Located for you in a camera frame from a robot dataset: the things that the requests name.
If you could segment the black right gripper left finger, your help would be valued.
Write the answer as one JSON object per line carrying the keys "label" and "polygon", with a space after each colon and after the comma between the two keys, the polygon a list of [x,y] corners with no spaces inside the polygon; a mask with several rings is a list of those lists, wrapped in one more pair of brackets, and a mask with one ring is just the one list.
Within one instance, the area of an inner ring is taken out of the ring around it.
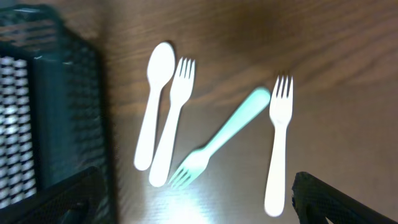
{"label": "black right gripper left finger", "polygon": [[89,167],[39,193],[1,209],[1,224],[92,223],[105,184],[101,170]]}

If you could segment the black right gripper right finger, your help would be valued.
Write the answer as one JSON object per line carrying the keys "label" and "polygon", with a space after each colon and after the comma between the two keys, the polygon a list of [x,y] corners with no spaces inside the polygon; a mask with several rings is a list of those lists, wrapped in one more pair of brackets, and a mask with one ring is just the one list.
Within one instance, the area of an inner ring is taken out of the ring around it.
{"label": "black right gripper right finger", "polygon": [[298,172],[292,205],[300,224],[397,224],[308,172]]}

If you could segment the white plastic fork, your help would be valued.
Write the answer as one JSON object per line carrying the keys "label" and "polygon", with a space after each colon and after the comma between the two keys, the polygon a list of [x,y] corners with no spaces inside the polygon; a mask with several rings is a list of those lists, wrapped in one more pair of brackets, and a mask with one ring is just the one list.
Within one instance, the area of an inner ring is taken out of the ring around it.
{"label": "white plastic fork", "polygon": [[274,125],[274,142],[267,176],[264,210],[270,217],[282,214],[285,204],[287,127],[292,119],[293,78],[281,75],[272,91],[269,116]]}

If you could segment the mint green plastic fork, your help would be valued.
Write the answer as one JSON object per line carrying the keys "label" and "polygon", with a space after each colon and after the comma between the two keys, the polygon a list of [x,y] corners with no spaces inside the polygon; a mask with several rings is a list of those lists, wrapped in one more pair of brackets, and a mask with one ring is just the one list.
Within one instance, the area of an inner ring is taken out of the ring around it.
{"label": "mint green plastic fork", "polygon": [[208,143],[193,150],[182,161],[169,180],[171,188],[184,189],[191,184],[206,169],[210,157],[263,111],[270,100],[267,88],[255,88]]}

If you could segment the thick white plastic spoon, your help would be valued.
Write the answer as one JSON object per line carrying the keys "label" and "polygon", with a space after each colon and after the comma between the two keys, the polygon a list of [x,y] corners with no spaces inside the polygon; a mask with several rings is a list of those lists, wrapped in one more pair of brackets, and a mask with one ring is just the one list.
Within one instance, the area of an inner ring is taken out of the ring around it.
{"label": "thick white plastic spoon", "polygon": [[174,70],[174,48],[169,42],[161,42],[151,53],[147,66],[150,92],[134,156],[134,167],[137,170],[146,170],[152,163],[160,95]]}

